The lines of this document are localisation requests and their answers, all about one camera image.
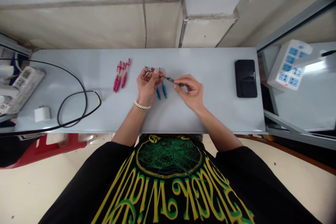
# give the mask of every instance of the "black t-shirt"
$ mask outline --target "black t-shirt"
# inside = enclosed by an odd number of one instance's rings
[[[319,223],[252,150],[211,156],[191,135],[109,142],[40,223]]]

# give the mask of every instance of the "charger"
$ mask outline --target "charger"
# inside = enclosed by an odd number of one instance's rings
[[[34,110],[35,122],[50,120],[50,109],[49,107],[41,107]]]

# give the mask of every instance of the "forearm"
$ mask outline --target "forearm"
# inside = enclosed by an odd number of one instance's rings
[[[241,141],[205,107],[195,113],[205,126],[213,144],[219,152],[230,151],[243,146]]]
[[[126,146],[135,145],[146,113],[146,111],[133,107],[115,133],[112,142]]]

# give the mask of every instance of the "silver pen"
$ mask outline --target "silver pen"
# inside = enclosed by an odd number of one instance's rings
[[[149,71],[151,71],[151,72],[154,72],[154,68],[153,67],[148,67],[148,66],[145,66],[145,68],[147,68]],[[161,73],[159,73],[159,76],[160,77],[163,77],[163,78],[165,78],[167,81],[169,81],[169,82],[171,82],[171,83],[173,83],[173,84],[176,84],[176,83],[174,83],[174,79],[173,78],[170,78],[170,77],[167,77],[166,75],[163,75],[163,74],[161,74]]]

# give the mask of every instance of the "circular graphic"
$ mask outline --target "circular graphic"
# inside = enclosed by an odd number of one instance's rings
[[[202,161],[202,153],[191,141],[176,138],[161,139],[150,135],[136,153],[138,167],[160,178],[186,176]]]

